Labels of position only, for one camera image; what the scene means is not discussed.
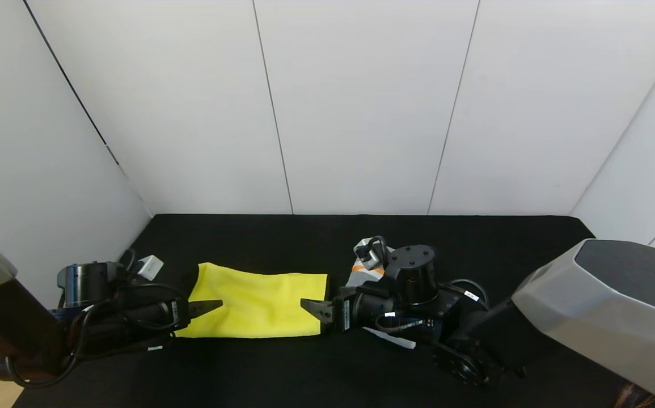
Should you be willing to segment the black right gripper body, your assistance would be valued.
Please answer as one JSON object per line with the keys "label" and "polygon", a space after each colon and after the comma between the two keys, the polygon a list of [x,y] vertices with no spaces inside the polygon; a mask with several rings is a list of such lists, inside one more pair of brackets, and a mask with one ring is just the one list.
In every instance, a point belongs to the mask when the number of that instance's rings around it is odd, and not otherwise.
{"label": "black right gripper body", "polygon": [[335,328],[341,332],[357,327],[376,330],[376,320],[395,310],[395,300],[378,292],[363,287],[341,288],[333,299]]}

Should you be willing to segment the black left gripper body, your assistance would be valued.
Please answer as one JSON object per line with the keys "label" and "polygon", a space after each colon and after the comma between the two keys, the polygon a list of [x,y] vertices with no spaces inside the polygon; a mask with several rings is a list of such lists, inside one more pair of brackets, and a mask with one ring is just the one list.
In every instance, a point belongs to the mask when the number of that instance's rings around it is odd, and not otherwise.
{"label": "black left gripper body", "polygon": [[141,330],[179,330],[187,318],[188,303],[175,299],[150,299],[136,310],[136,327]]}

